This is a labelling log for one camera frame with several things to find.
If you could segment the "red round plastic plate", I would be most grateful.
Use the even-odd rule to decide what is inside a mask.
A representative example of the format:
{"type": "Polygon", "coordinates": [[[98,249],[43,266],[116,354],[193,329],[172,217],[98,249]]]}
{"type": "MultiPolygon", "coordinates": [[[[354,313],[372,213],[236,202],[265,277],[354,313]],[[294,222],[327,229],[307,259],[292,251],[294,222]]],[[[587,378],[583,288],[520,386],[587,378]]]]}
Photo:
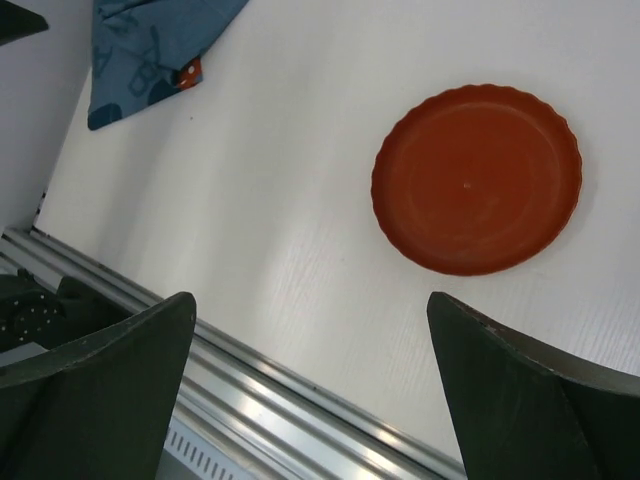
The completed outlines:
{"type": "Polygon", "coordinates": [[[479,276],[519,265],[569,223],[582,156],[568,121],[510,86],[429,97],[391,129],[371,173],[375,218],[426,269],[479,276]]]}

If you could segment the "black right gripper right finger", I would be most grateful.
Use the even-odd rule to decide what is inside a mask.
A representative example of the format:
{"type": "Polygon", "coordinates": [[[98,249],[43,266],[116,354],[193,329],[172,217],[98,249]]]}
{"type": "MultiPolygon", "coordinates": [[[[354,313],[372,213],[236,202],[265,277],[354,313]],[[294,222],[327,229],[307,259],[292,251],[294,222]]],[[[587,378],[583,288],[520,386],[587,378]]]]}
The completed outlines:
{"type": "Polygon", "coordinates": [[[636,479],[639,379],[511,329],[444,292],[432,345],[470,479],[636,479]]]}

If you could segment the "blue letter-print cloth napkin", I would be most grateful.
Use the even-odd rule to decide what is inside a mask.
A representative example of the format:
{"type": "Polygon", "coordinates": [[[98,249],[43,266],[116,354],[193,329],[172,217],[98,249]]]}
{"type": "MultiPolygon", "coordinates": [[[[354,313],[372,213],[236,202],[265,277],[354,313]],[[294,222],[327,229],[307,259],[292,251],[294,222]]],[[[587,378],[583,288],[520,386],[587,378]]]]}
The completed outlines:
{"type": "Polygon", "coordinates": [[[87,126],[99,130],[203,79],[201,57],[244,0],[95,1],[87,126]]]}

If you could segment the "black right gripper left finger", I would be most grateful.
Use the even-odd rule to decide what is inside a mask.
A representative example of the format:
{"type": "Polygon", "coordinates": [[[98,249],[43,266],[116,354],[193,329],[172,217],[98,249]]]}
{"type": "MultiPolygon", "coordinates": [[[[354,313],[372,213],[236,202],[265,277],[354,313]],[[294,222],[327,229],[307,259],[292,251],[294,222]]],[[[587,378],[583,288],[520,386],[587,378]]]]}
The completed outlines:
{"type": "Polygon", "coordinates": [[[2,478],[154,478],[195,320],[180,292],[2,368],[2,478]]]}

